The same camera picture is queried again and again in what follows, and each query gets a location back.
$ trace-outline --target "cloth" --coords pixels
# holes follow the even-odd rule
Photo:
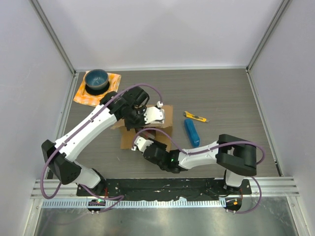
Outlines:
[[[118,87],[120,84],[120,79],[122,78],[121,75],[118,74],[112,74],[108,73],[108,81],[109,81],[109,88],[105,93],[102,93],[100,95],[91,95],[86,92],[85,90],[85,76],[89,71],[85,72],[85,75],[83,77],[83,81],[77,91],[77,93],[74,96],[73,101],[83,104],[83,105],[89,105],[89,106],[97,106],[99,104],[99,101],[107,94],[108,92],[118,91]]]

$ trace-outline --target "open cardboard box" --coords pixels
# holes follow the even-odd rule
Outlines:
[[[169,136],[172,137],[172,131],[173,131],[173,106],[171,105],[164,105],[162,107],[164,109],[165,113],[165,120],[163,124],[149,124],[145,127],[154,127],[163,130],[165,133],[167,133]],[[121,149],[131,149],[132,148],[132,139],[135,136],[136,132],[134,129],[131,129],[127,131],[125,127],[125,121],[123,119],[116,122],[111,129],[120,129],[120,132],[122,134]],[[156,132],[155,140],[164,143],[167,145],[167,151],[170,151],[171,149],[171,141],[162,133]]]

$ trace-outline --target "blue object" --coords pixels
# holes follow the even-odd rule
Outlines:
[[[186,133],[189,137],[191,145],[196,148],[200,145],[200,138],[191,119],[184,120]]]
[[[108,85],[108,74],[104,70],[91,70],[85,76],[85,83],[93,90],[100,90]]]

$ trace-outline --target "white wall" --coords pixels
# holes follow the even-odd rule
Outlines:
[[[39,0],[76,69],[247,66],[281,0]]]
[[[71,75],[27,0],[0,1],[0,235],[20,236]]]
[[[293,0],[252,71],[284,174],[315,225],[315,1]]]

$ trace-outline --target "yellow utility knife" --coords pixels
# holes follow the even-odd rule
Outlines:
[[[196,120],[201,121],[201,122],[207,122],[207,123],[209,122],[208,119],[206,119],[204,117],[195,116],[189,112],[184,112],[184,116],[187,118],[196,119]]]

